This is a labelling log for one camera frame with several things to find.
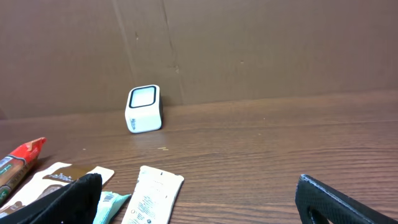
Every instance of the wooden table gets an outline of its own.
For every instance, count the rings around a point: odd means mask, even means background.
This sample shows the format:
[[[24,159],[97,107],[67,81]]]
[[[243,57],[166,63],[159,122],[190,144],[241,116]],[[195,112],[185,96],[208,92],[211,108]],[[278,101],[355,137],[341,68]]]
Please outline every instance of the wooden table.
[[[0,156],[45,136],[38,169],[57,161],[107,167],[115,175],[104,190],[120,194],[132,193],[142,165],[183,175],[171,223],[300,223],[294,204],[300,174],[398,218],[398,91],[164,113],[162,130],[136,135],[124,111],[0,121]]]

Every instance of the white packet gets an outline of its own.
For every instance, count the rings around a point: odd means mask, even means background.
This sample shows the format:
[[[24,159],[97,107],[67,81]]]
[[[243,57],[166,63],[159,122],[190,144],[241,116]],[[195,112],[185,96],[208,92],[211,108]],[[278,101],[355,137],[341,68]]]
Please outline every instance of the white packet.
[[[113,192],[101,192],[93,224],[108,224],[130,196]]]
[[[184,178],[142,166],[122,224],[167,224]]]
[[[113,176],[114,171],[99,166],[76,166],[56,162],[49,168],[35,173],[32,180],[0,209],[0,218],[18,211],[86,174],[101,174],[104,185]]]

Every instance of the teal packet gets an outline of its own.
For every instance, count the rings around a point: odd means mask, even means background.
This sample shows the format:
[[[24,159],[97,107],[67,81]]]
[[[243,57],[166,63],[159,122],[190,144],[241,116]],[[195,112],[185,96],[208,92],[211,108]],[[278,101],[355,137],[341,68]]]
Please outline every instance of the teal packet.
[[[131,194],[122,196],[112,192],[101,192],[93,224],[108,224],[130,196]]]

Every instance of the barcode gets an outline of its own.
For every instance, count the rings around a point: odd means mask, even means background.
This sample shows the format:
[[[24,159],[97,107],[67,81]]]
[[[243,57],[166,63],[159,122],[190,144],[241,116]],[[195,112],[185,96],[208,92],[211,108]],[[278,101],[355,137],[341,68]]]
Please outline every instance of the barcode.
[[[113,198],[113,194],[107,195],[107,196],[105,196],[103,202],[108,202],[108,201],[112,200],[112,198]]]
[[[6,156],[4,159],[0,160],[0,167],[2,167],[4,164],[8,163],[12,157]]]

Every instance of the white cube device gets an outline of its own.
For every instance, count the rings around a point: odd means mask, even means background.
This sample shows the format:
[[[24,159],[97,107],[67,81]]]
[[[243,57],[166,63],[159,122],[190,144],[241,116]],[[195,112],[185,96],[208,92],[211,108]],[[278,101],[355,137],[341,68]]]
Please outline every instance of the white cube device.
[[[124,116],[127,128],[134,134],[160,129],[163,105],[159,86],[147,85],[133,88],[127,99]]]

